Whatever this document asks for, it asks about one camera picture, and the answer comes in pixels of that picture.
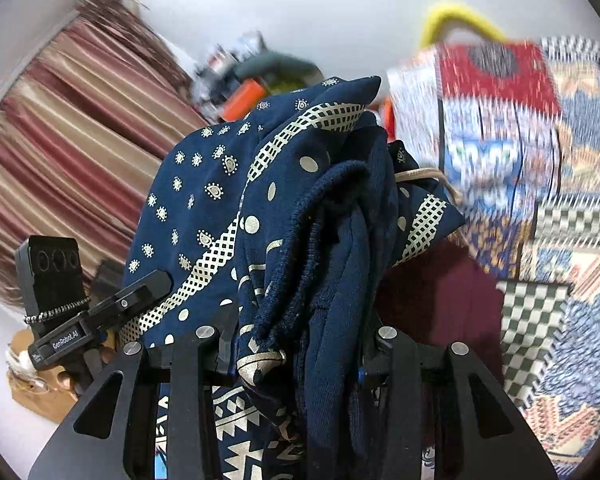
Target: navy blue fabric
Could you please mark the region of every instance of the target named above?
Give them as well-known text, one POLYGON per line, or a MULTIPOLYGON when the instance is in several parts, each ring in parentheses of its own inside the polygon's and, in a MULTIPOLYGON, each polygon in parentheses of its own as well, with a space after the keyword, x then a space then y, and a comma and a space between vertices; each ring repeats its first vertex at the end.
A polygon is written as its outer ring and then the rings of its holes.
POLYGON ((396 184, 416 165, 363 112, 379 82, 331 78, 190 134, 142 212, 125 283, 163 269, 177 290, 123 339, 168 344, 227 300, 241 306, 241 382, 213 395, 230 480, 334 478, 365 457, 366 404, 351 387, 363 316, 388 267, 462 224, 437 181, 396 184))

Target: black camera device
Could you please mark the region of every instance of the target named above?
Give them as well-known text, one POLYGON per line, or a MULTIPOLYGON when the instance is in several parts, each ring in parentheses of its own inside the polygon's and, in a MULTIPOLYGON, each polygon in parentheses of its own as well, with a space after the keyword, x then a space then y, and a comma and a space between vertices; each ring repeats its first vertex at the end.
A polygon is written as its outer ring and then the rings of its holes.
POLYGON ((36 370, 62 365, 81 394, 102 369, 97 350, 109 329, 140 316, 168 296, 173 282, 154 270, 106 300, 89 306, 74 238, 31 236, 16 251, 16 271, 25 322, 35 341, 29 346, 36 370))

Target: red fabric patch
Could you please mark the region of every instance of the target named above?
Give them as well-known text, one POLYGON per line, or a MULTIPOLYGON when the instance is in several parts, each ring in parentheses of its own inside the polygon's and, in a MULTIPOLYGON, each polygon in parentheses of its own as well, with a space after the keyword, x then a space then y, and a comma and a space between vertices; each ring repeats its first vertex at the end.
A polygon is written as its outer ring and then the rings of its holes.
POLYGON ((554 86, 537 45, 485 43, 442 46, 443 97, 513 101, 549 117, 560 114, 554 86))

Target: satin curtain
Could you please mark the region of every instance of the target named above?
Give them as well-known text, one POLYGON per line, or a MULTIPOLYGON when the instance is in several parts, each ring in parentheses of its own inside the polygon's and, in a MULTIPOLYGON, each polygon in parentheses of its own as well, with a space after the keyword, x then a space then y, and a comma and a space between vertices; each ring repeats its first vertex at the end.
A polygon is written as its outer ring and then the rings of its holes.
MULTIPOLYGON (((161 160, 205 125, 174 88, 173 59, 152 56, 156 44, 146 26, 120 4, 112 27, 92 3, 0 104, 6 304, 21 304, 13 252, 29 235, 76 238, 86 285, 103 258, 124 262, 161 160)), ((186 74, 178 77, 186 81, 186 74)))

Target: patterned clothing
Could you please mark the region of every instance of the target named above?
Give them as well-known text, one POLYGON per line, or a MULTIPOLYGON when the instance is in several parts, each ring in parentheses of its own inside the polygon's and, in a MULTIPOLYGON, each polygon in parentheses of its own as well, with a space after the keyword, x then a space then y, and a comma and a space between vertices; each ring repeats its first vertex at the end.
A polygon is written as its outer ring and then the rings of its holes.
POLYGON ((600 434, 600 45, 441 45, 389 80, 397 139, 464 194, 506 293, 505 387, 566 478, 600 434))
MULTIPOLYGON (((334 478, 364 463, 365 399, 347 381, 362 317, 388 267, 462 223, 437 181, 396 183, 417 166, 400 142, 387 149, 364 113, 378 86, 330 78, 194 132, 147 197, 125 283, 163 269, 174 291, 121 339, 170 344, 237 298, 240 381, 213 391, 230 480, 312 478, 318 468, 334 478)), ((160 460, 168 416, 165 388, 160 460)))

